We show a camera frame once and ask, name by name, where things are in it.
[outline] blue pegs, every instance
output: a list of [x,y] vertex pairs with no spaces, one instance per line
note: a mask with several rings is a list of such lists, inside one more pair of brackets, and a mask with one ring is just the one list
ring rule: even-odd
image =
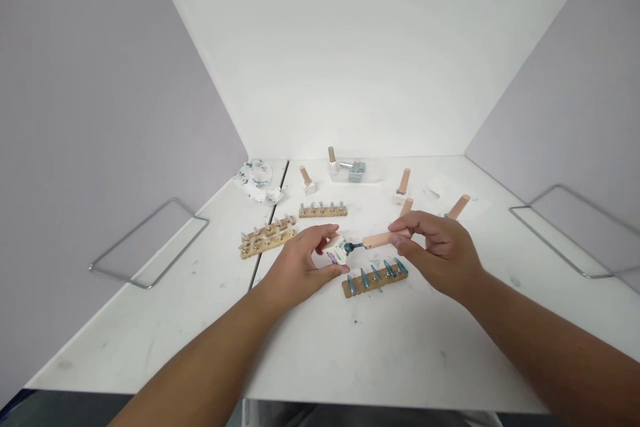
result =
[[391,274],[391,277],[395,277],[396,276],[395,272],[393,271],[393,269],[389,265],[389,262],[387,262],[386,260],[383,260],[383,262],[385,263],[385,267],[387,268],[387,272],[389,272],[389,274]]
[[405,275],[409,275],[409,270],[407,270],[407,268],[402,264],[402,262],[400,262],[397,257],[393,258],[395,260],[395,263],[398,264],[398,267],[400,267],[400,270],[402,271],[403,274]]
[[349,291],[351,292],[351,295],[355,297],[355,285],[353,285],[353,280],[350,275],[347,275],[347,283],[349,284]]
[[378,271],[375,269],[374,266],[371,266],[371,270],[373,270],[373,273],[375,274],[374,280],[382,280],[382,277],[380,276],[380,274],[378,274]]
[[369,279],[367,278],[367,274],[365,274],[365,270],[360,267],[360,275],[362,275],[362,284],[365,288],[369,288]]

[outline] white block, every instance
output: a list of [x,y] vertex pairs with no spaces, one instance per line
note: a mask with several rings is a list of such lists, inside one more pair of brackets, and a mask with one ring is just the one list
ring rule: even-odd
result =
[[312,193],[315,193],[315,182],[311,182],[309,185],[305,183],[304,186],[305,186],[305,195],[311,195]]
[[405,200],[407,199],[408,195],[407,193],[399,193],[397,190],[395,191],[395,193],[393,194],[393,203],[395,205],[404,205],[405,204]]
[[345,249],[345,238],[337,236],[322,249],[332,264],[347,265],[347,250]]

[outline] wooden peg board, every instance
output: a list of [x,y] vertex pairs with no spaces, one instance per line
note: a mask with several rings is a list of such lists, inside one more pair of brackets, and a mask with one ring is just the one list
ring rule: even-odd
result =
[[298,217],[300,218],[316,218],[316,217],[346,217],[347,216],[347,207],[343,206],[342,211],[340,211],[340,207],[338,205],[334,205],[333,212],[331,211],[331,207],[325,205],[325,211],[320,212],[320,207],[316,206],[315,212],[311,213],[311,207],[305,207],[303,209],[298,209]]
[[[404,280],[405,278],[408,277],[407,274],[403,274],[401,272],[400,267],[398,267],[398,264],[393,264],[391,266],[391,269],[395,272],[395,277],[391,277],[389,275],[389,272],[387,271],[386,267],[376,269],[378,271],[378,274],[380,274],[380,276],[382,277],[382,280],[378,280],[373,272],[369,272],[367,274],[367,279],[369,280],[368,289],[365,288],[364,284],[362,283],[362,277],[351,279],[351,281],[353,282],[353,285],[355,286],[355,295],[364,294],[365,292],[371,292],[372,290],[379,289],[380,287],[384,287],[389,284],[394,284],[395,282],[400,282],[401,280]],[[351,295],[351,290],[349,290],[349,280],[345,280],[342,283],[342,290],[345,292],[346,298],[353,297]]]
[[245,260],[245,259],[248,259],[249,257],[253,257],[254,255],[262,254],[263,252],[266,252],[267,250],[271,250],[272,248],[276,248],[284,245],[287,240],[295,236],[295,229],[292,228],[290,230],[281,232],[281,235],[282,235],[282,240],[278,240],[277,236],[269,237],[269,242],[270,242],[269,245],[265,243],[264,239],[256,240],[255,244],[253,245],[254,248],[251,248],[251,246],[247,246],[248,252],[246,254],[243,252],[242,249],[240,249],[240,258],[242,260]]
[[[269,224],[268,226],[264,226],[261,229],[258,229],[258,235],[261,236],[262,234],[266,234],[267,237],[275,235],[275,228],[277,227],[277,225],[278,225],[277,222],[273,222],[272,224]],[[294,225],[295,225],[295,218],[293,218],[293,216],[289,216],[288,218],[285,217],[283,219],[280,219],[280,231],[281,232],[283,230],[286,230],[288,226],[294,226]],[[248,233],[247,237],[249,237],[249,240],[251,240],[252,237],[255,237],[255,231]]]

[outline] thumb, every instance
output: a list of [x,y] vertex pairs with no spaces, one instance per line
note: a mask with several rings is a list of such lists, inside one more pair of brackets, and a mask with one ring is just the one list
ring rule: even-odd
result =
[[313,276],[317,278],[319,283],[318,288],[322,287],[325,284],[328,284],[331,280],[336,277],[341,276],[342,274],[348,274],[349,267],[342,266],[338,264],[331,264],[322,268],[319,268],[315,272],[313,272]]
[[391,244],[398,250],[398,254],[407,258],[422,274],[427,278],[433,273],[440,259],[430,252],[424,250],[419,244],[413,240],[401,235],[392,235],[389,237]]

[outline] white backdrop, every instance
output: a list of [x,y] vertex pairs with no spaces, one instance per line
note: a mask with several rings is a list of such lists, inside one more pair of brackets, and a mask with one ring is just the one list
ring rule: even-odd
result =
[[566,0],[173,0],[249,156],[458,155]]

